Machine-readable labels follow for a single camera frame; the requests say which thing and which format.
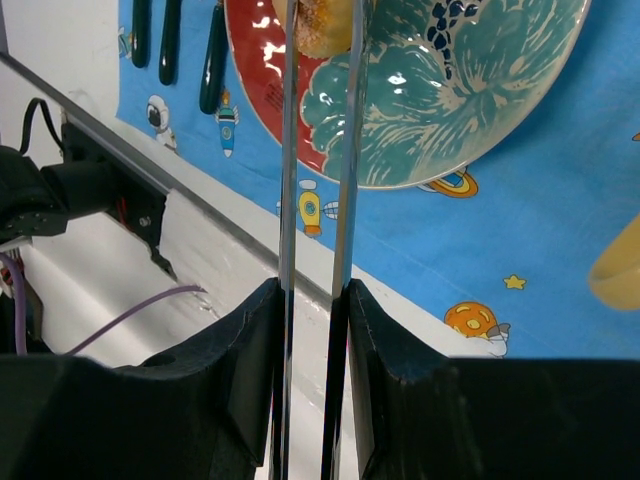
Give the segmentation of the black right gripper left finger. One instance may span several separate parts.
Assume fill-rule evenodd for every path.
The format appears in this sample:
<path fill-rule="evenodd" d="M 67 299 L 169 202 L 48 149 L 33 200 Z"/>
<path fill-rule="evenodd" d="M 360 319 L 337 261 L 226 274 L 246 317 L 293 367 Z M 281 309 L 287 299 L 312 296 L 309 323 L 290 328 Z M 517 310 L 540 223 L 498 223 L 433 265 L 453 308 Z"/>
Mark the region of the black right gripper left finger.
<path fill-rule="evenodd" d="M 5 479 L 251 479 L 265 458 L 279 289 L 137 366 L 1 359 Z"/>

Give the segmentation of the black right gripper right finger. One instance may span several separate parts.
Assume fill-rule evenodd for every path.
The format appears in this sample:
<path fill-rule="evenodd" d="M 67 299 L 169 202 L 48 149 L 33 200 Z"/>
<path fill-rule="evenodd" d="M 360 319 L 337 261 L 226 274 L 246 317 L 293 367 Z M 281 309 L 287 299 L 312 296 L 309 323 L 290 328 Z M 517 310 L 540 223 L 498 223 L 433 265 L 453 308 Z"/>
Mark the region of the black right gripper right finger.
<path fill-rule="evenodd" d="M 449 358 L 349 286 L 363 479 L 635 479 L 639 365 Z"/>

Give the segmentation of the sugared ring doughnut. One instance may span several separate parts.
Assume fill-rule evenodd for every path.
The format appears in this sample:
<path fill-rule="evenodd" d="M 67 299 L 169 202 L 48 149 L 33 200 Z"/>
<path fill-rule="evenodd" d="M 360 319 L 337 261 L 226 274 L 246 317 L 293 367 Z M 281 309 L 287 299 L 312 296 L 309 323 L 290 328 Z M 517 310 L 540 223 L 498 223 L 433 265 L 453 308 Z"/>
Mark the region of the sugared ring doughnut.
<path fill-rule="evenodd" d="M 299 53 L 321 59 L 350 49 L 354 1 L 302 0 L 295 4 L 294 46 Z"/>

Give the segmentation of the metal food tongs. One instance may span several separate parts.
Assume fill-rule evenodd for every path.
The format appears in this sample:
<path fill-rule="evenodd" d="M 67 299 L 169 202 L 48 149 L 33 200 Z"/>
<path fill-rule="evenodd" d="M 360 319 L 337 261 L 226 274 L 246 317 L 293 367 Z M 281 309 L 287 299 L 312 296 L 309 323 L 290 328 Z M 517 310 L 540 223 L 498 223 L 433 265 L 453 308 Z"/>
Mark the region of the metal food tongs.
<path fill-rule="evenodd" d="M 285 16 L 285 72 L 283 80 L 282 180 L 278 254 L 278 284 L 282 303 L 281 347 L 277 356 L 278 372 L 274 376 L 271 454 L 269 476 L 289 476 L 289 437 L 291 415 L 291 383 L 294 300 L 296 278 L 296 213 L 294 191 L 297 180 L 298 127 L 298 51 L 295 29 L 298 4 L 289 1 Z M 358 1 L 353 6 L 353 33 L 350 50 L 346 96 L 342 172 L 337 232 L 332 277 L 330 328 L 325 388 L 324 426 L 322 437 L 321 478 L 336 479 L 340 475 L 341 416 L 344 395 L 348 344 L 349 291 L 352 275 L 358 168 L 361 158 L 361 133 L 366 104 L 368 28 L 374 13 L 371 1 Z"/>

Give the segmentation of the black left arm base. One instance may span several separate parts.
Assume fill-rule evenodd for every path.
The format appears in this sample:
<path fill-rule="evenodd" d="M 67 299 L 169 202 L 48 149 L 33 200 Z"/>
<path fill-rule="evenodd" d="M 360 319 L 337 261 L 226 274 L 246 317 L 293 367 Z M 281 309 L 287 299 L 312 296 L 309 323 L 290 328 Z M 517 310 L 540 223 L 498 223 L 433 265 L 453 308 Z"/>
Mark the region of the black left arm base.
<path fill-rule="evenodd" d="M 37 166 L 29 157 L 34 117 L 42 114 L 62 160 Z M 34 238 L 66 232 L 73 220 L 105 213 L 140 239 L 151 261 L 176 273 L 160 253 L 167 196 L 71 122 L 54 127 L 47 102 L 27 105 L 19 147 L 1 148 L 1 351 L 43 352 L 43 305 L 28 284 L 20 255 Z"/>

